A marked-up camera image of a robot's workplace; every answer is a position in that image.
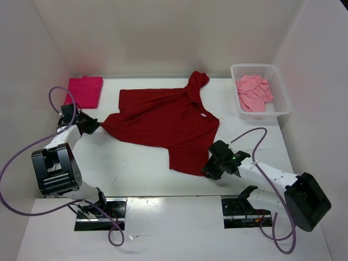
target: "cable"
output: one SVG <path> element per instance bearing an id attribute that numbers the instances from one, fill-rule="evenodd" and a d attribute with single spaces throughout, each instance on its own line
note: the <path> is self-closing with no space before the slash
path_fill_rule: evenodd
<path id="1" fill-rule="evenodd" d="M 268 236 L 266 235 L 266 233 L 264 233 L 263 229 L 262 229 L 262 224 L 263 222 L 260 223 L 260 229 L 261 229 L 261 232 L 269 239 L 272 239 L 274 244 L 276 245 L 276 247 L 278 248 L 278 250 L 280 252 L 282 252 L 283 254 L 291 254 L 294 249 L 295 249 L 295 246 L 296 246 L 296 225 L 294 223 L 294 219 L 293 217 L 291 216 L 291 213 L 282 197 L 282 195 L 279 193 L 279 191 L 277 190 L 276 186 L 273 184 L 273 182 L 270 180 L 270 178 L 267 176 L 267 174 L 262 170 L 262 168 L 258 165 L 258 163 L 256 162 L 255 160 L 255 153 L 256 153 L 256 150 L 258 149 L 258 147 L 260 146 L 261 142 L 265 139 L 266 135 L 267 135 L 267 129 L 264 128 L 264 127 L 258 127 L 258 128 L 254 128 L 254 129 L 250 129 L 248 130 L 247 132 L 243 133 L 242 135 L 238 136 L 237 138 L 235 138 L 234 140 L 232 140 L 230 142 L 230 144 L 234 143 L 236 140 L 239 140 L 240 138 L 242 138 L 244 135 L 250 133 L 250 132 L 253 132 L 253 131 L 257 131 L 259 129 L 262 129 L 264 130 L 264 134 L 262 136 L 262 138 L 258 141 L 258 143 L 256 144 L 255 148 L 253 149 L 252 151 L 252 160 L 253 162 L 255 163 L 255 166 L 256 168 L 261 172 L 261 174 L 265 177 L 265 179 L 267 180 L 267 182 L 271 185 L 271 187 L 273 188 L 274 192 L 276 193 L 276 195 L 278 196 L 280 202 L 282 203 L 285 211 L 287 212 L 287 215 L 288 215 L 288 218 L 289 218 L 289 221 L 290 221 L 290 225 L 291 225 L 291 232 L 289 233 L 289 235 L 287 235 L 286 237 L 284 238 L 280 238 L 280 239 L 277 239 L 276 238 L 276 235 L 275 235 L 275 227 L 276 227 L 276 220 L 277 220 L 277 215 L 278 213 L 275 214 L 275 217 L 274 217 L 274 224 L 272 226 L 272 236 Z M 279 244 L 278 244 L 278 241 L 282 241 L 282 240 L 285 240 L 285 239 L 288 239 L 290 236 L 293 236 L 293 241 L 291 243 L 291 247 L 289 250 L 285 251 L 283 250 Z"/>
<path id="2" fill-rule="evenodd" d="M 109 216 L 111 216 L 110 211 L 108 211 Z M 111 216 L 112 217 L 112 216 Z M 116 219 L 117 222 L 117 219 Z M 113 224 L 111 224 L 111 228 L 113 227 Z"/>
<path id="3" fill-rule="evenodd" d="M 67 206 L 71 211 L 73 211 L 76 215 L 78 215 L 78 213 L 69 205 Z"/>
<path id="4" fill-rule="evenodd" d="M 246 225 L 247 219 L 248 219 L 248 213 L 247 213 L 247 211 L 245 211 L 245 223 L 244 223 L 244 227 L 247 227 L 247 225 Z"/>
<path id="5" fill-rule="evenodd" d="M 82 112 L 81 106 L 78 103 L 76 103 L 76 106 L 80 109 L 80 113 L 81 113 Z"/>
<path id="6" fill-rule="evenodd" d="M 75 210 L 71 207 L 71 205 L 74 205 L 74 206 L 78 207 L 78 208 L 81 210 L 80 213 L 78 213 L 77 211 L 75 211 Z M 82 212 L 82 208 L 81 208 L 80 205 L 78 205 L 78 204 L 71 204 L 71 205 L 67 206 L 71 211 L 73 211 L 77 216 L 78 216 L 78 215 L 81 215 L 83 218 L 89 220 L 89 218 Z"/>
<path id="7" fill-rule="evenodd" d="M 263 214 L 261 220 L 263 220 L 263 219 L 266 217 L 266 212 L 265 212 L 263 209 L 261 209 L 261 212 L 262 212 L 262 214 Z"/>
<path id="8" fill-rule="evenodd" d="M 61 89 L 61 90 L 64 90 L 66 91 L 69 96 L 71 97 L 71 100 L 72 100 L 72 103 L 74 105 L 74 111 L 73 111 L 73 117 L 71 119 L 71 121 L 69 122 L 69 124 L 64 128 L 62 129 L 61 131 L 57 132 L 57 133 L 54 133 L 54 134 L 51 134 L 47 137 L 44 137 L 42 139 L 39 139 L 38 141 L 36 142 L 33 142 L 29 145 L 27 145 L 26 147 L 22 148 L 21 150 L 19 150 L 18 152 L 16 152 L 5 164 L 4 166 L 2 167 L 2 169 L 0 170 L 0 183 L 1 183 L 1 179 L 3 178 L 3 175 L 5 173 L 5 170 L 7 169 L 7 167 L 11 164 L 11 162 L 17 158 L 21 153 L 23 153 L 24 151 L 26 151 L 27 149 L 47 140 L 47 139 L 50 139 L 56 135 L 59 135 L 60 133 L 66 131 L 74 122 L 75 120 L 75 116 L 76 116 L 76 102 L 75 102 L 75 99 L 74 97 L 72 96 L 72 94 L 68 91 L 68 89 L 64 88 L 64 87 L 60 87 L 60 86 L 55 86 L 55 87 L 52 87 L 48 93 L 48 100 L 49 100 L 49 103 L 51 104 L 52 108 L 58 113 L 60 114 L 60 112 L 56 109 L 56 107 L 53 105 L 52 103 L 52 99 L 51 99 L 51 93 L 53 90 L 55 89 Z M 125 235 L 123 234 L 123 231 L 122 229 L 120 228 L 120 226 L 111 218 L 109 217 L 100 207 L 98 207 L 97 205 L 95 205 L 94 203 L 90 202 L 90 201 L 87 201 L 87 200 L 74 200 L 74 201 L 71 201 L 67 204 L 64 204 L 60 207 L 57 207 L 57 208 L 54 208 L 54 209 L 51 209 L 51 210 L 48 210 L 48 211 L 45 211 L 45 212 L 40 212 L 40 213 L 25 213 L 25 212 L 21 212 L 17 209 L 14 209 L 13 207 L 11 207 L 7 202 L 6 200 L 4 199 L 2 193 L 1 193 L 1 189 L 0 189 L 0 202 L 8 209 L 10 210 L 11 212 L 15 213 L 15 214 L 18 214 L 18 215 L 22 215 L 22 216 L 42 216 L 42 215 L 46 215 L 46 214 L 49 214 L 49 213 L 52 213 L 52 212 L 55 212 L 59 209 L 62 209 L 64 207 L 67 207 L 71 204 L 74 204 L 74 203 L 78 203 L 78 202 L 87 202 L 89 205 L 93 206 L 94 208 L 96 208 L 98 211 L 100 211 L 103 215 L 105 215 L 112 223 L 113 223 L 113 227 L 110 229 L 109 231 L 109 235 L 108 235 L 108 238 L 109 238 L 109 242 L 113 245 L 113 246 L 121 246 L 124 242 L 125 242 Z M 115 229 L 118 229 L 121 233 L 121 236 L 122 236 L 122 241 L 120 244 L 115 244 L 112 242 L 111 240 L 111 232 Z"/>

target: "red shirt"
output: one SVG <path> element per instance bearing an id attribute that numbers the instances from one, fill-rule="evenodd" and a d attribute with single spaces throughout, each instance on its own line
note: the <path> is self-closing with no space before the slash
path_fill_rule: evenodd
<path id="1" fill-rule="evenodd" d="M 167 148 L 169 168 L 203 176 L 219 127 L 200 97 L 208 81 L 205 73 L 195 71 L 185 88 L 121 90 L 120 113 L 110 114 L 102 127 L 121 141 Z"/>

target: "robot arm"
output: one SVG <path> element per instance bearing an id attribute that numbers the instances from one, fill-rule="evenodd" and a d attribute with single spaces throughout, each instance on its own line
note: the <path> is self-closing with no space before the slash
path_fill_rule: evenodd
<path id="1" fill-rule="evenodd" d="M 233 153 L 221 140 L 213 143 L 209 151 L 212 156 L 203 168 L 207 178 L 219 180 L 222 174 L 227 172 L 246 179 L 251 184 L 239 195 L 242 207 L 246 210 L 267 209 L 271 212 L 285 212 L 273 188 L 256 168 L 249 154 L 243 151 Z M 296 175 L 260 162 L 257 164 L 283 195 L 296 226 L 307 232 L 312 231 L 331 209 L 330 201 L 315 178 L 308 173 Z"/>
<path id="2" fill-rule="evenodd" d="M 61 111 L 57 132 L 71 121 L 73 104 L 61 106 Z M 80 111 L 73 125 L 55 136 L 44 149 L 32 153 L 36 179 L 44 196 L 84 199 L 96 202 L 103 208 L 106 202 L 103 192 L 82 181 L 80 169 L 72 154 L 72 149 L 82 134 L 92 134 L 99 126 L 96 119 Z"/>

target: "white plastic basket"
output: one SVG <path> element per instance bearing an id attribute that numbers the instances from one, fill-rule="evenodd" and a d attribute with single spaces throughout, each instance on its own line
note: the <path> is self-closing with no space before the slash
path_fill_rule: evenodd
<path id="1" fill-rule="evenodd" d="M 234 86 L 234 94 L 237 102 L 239 117 L 242 119 L 271 119 L 290 113 L 288 93 L 281 79 L 278 69 L 271 64 L 235 64 L 231 66 L 231 75 Z M 236 80 L 244 75 L 260 75 L 269 81 L 274 100 L 266 103 L 266 110 L 262 113 L 244 111 L 238 99 Z"/>

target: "pink cloth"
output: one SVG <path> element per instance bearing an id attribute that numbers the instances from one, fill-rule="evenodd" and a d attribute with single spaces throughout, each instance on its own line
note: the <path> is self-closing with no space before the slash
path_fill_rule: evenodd
<path id="1" fill-rule="evenodd" d="M 237 85 L 240 106 L 244 111 L 264 112 L 265 103 L 273 101 L 270 84 L 259 75 L 244 75 Z"/>
<path id="2" fill-rule="evenodd" d="M 93 109 L 98 107 L 102 86 L 102 77 L 84 76 L 82 78 L 70 78 L 68 90 L 82 109 Z M 69 95 L 66 95 L 64 104 L 70 103 L 72 103 L 72 100 Z"/>

